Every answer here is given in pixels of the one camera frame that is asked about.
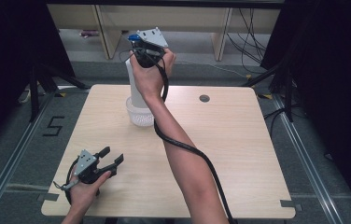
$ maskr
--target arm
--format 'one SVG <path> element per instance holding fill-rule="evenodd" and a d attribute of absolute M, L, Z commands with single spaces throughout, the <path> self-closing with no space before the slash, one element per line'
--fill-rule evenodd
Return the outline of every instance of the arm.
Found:
<path fill-rule="evenodd" d="M 171 74 L 176 56 L 166 50 L 163 56 L 167 75 Z M 163 86 L 158 68 L 142 68 L 134 56 L 131 57 L 134 80 L 147 106 L 151 110 L 161 131 L 185 144 L 193 142 L 167 109 L 161 99 Z M 184 195 L 193 223 L 228 223 L 217 186 L 206 162 L 186 149 L 163 142 L 175 180 Z"/>
<path fill-rule="evenodd" d="M 92 184 L 77 183 L 70 189 L 71 193 L 71 207 L 67 216 L 63 220 L 63 224 L 79 224 L 85 213 L 88 211 L 91 204 L 96 198 L 96 192 L 111 175 L 111 172 L 105 172 L 96 182 Z"/>

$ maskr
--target black curtain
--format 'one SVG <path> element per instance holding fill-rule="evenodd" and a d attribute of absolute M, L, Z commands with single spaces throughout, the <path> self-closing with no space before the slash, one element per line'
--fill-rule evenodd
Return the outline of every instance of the black curtain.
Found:
<path fill-rule="evenodd" d="M 351 188 L 351 1 L 322 3 L 315 29 L 290 69 L 308 116 Z M 275 27 L 297 20 L 290 13 Z M 287 35 L 284 27 L 277 32 Z M 267 66 L 276 64 L 269 59 Z"/>
<path fill-rule="evenodd" d="M 74 76 L 46 4 L 0 1 L 0 126 L 28 85 L 37 62 Z"/>

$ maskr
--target hand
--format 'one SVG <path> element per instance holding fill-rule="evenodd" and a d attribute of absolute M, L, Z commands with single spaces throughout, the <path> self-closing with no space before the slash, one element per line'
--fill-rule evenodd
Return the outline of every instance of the hand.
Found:
<path fill-rule="evenodd" d="M 175 61 L 176 55 L 169 49 L 165 49 L 163 60 L 160 60 L 158 65 L 165 68 L 166 74 L 169 77 L 172 74 Z M 134 55 L 130 58 L 130 64 L 133 68 L 135 86 L 138 91 L 140 91 L 143 98 L 146 100 L 150 97 L 160 97 L 161 89 L 163 88 L 163 80 L 159 69 L 156 66 L 150 68 L 141 67 Z"/>
<path fill-rule="evenodd" d="M 83 216 L 85 216 L 85 213 L 94 202 L 97 190 L 106 182 L 110 175 L 111 172 L 107 171 L 92 184 L 79 182 L 70 189 L 71 207 L 63 223 L 80 223 L 80 220 L 82 220 Z M 74 180 L 77 180 L 76 176 L 70 178 L 70 182 Z"/>

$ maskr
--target wrist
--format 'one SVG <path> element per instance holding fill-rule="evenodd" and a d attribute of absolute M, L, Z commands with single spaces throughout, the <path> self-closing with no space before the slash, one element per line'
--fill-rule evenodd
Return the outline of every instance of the wrist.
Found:
<path fill-rule="evenodd" d="M 148 106 L 161 104 L 163 102 L 163 99 L 160 97 L 160 95 L 156 94 L 144 95 L 143 98 Z"/>
<path fill-rule="evenodd" d="M 68 211 L 67 216 L 63 220 L 62 224 L 78 224 L 85 216 L 88 208 L 84 206 L 74 206 L 71 205 L 70 210 Z"/>

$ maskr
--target finger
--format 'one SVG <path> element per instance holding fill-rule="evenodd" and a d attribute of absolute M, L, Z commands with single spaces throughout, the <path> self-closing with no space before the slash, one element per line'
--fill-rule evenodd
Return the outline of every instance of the finger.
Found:
<path fill-rule="evenodd" d="M 134 71 L 138 70 L 138 69 L 141 69 L 141 66 L 140 64 L 138 63 L 137 61 L 137 58 L 135 58 L 135 55 L 132 51 L 130 51 L 130 65 L 132 66 L 132 69 Z"/>
<path fill-rule="evenodd" d="M 96 180 L 96 182 L 93 183 L 93 185 L 94 185 L 96 188 L 100 188 L 100 186 L 102 186 L 110 176 L 111 176 L 111 172 L 110 172 L 110 171 L 107 171 L 107 172 L 103 173 L 103 174 Z"/>
<path fill-rule="evenodd" d="M 77 176 L 74 175 L 74 172 L 76 171 L 76 169 L 77 169 L 77 166 L 74 165 L 73 170 L 70 173 L 71 176 L 68 176 L 68 178 L 70 179 L 70 182 L 77 179 Z"/>
<path fill-rule="evenodd" d="M 170 51 L 170 49 L 164 49 L 164 53 L 170 53 L 172 51 Z"/>
<path fill-rule="evenodd" d="M 175 61 L 176 61 L 176 55 L 172 51 L 167 50 L 167 53 L 163 55 L 161 67 L 163 67 L 163 64 L 166 65 L 166 73 L 168 77 L 172 75 L 172 67 Z"/>

